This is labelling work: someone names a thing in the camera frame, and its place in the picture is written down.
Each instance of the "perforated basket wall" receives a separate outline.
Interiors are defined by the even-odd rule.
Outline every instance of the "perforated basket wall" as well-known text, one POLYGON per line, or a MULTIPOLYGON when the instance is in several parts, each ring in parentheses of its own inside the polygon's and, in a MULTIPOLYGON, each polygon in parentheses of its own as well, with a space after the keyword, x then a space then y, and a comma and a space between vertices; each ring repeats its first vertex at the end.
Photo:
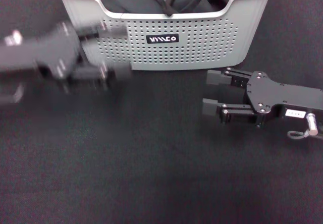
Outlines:
POLYGON ((100 0, 63 0, 74 26, 104 21, 127 35, 83 44, 93 64, 131 62, 135 70, 187 70, 233 66, 242 62, 267 0, 230 0, 214 13, 164 15, 116 14, 100 0), (178 34, 179 42, 148 44, 146 36, 178 34))

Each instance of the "cable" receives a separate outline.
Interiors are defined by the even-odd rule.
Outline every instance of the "cable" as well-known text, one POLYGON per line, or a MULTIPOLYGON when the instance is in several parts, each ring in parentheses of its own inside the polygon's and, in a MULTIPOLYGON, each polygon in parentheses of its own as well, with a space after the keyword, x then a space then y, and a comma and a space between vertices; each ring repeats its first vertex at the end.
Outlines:
POLYGON ((289 131, 287 133, 287 136, 293 140, 302 140, 309 137, 309 132, 308 130, 306 130, 305 132, 289 131))

